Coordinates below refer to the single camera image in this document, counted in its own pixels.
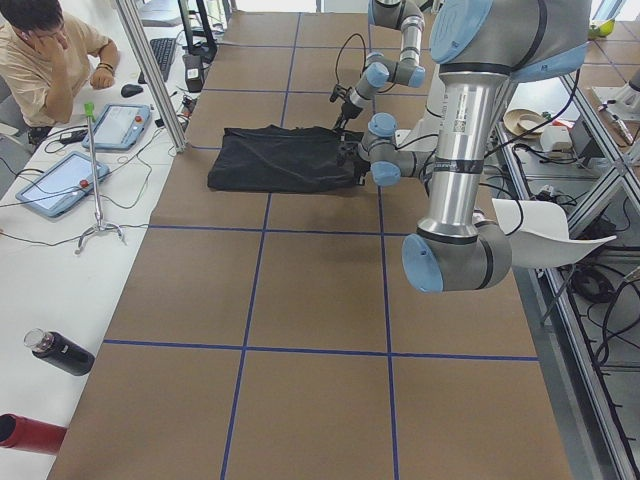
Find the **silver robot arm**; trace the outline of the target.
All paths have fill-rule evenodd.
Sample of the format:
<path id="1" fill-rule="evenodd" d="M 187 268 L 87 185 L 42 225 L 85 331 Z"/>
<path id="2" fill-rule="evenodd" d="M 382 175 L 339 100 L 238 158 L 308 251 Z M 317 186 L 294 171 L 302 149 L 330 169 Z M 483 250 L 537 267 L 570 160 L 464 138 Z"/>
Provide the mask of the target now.
<path id="1" fill-rule="evenodd" d="M 420 87 L 425 68 L 420 64 L 422 36 L 425 28 L 423 10 L 414 1 L 370 1 L 368 20 L 372 26 L 398 31 L 401 35 L 397 60 L 382 52 L 372 51 L 363 57 L 361 76 L 353 86 L 344 86 L 338 79 L 330 102 L 342 101 L 339 116 L 333 126 L 344 131 L 350 120 L 356 119 L 386 85 Z"/>
<path id="2" fill-rule="evenodd" d="M 571 73 L 587 51 L 586 1 L 447 1 L 427 26 L 412 1 L 373 1 L 369 21 L 402 35 L 397 60 L 370 53 L 342 101 L 335 122 L 343 130 L 387 84 L 419 87 L 425 78 L 420 52 L 435 62 L 442 103 L 404 138 L 386 113 L 374 115 L 358 148 L 379 186 L 403 177 L 420 179 L 428 211 L 402 247 L 409 283 L 421 292 L 480 290 L 509 272 L 509 236 L 475 205 L 487 141 L 496 121 L 500 88 Z"/>

